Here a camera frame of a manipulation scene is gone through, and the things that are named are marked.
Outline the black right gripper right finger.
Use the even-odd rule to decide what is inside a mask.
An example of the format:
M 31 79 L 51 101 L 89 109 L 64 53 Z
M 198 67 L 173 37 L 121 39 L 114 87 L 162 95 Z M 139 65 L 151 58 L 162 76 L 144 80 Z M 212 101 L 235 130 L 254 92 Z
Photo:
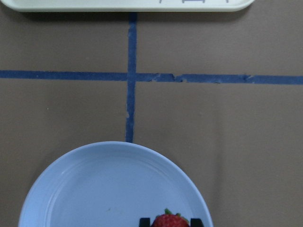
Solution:
M 190 227 L 204 227 L 204 224 L 200 218 L 191 218 Z

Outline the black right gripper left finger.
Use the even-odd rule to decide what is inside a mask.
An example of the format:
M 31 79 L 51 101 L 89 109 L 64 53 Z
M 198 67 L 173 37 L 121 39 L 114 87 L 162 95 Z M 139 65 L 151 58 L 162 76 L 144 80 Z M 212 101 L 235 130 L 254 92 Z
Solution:
M 150 227 L 150 226 L 151 226 L 150 218 L 140 218 L 139 227 Z

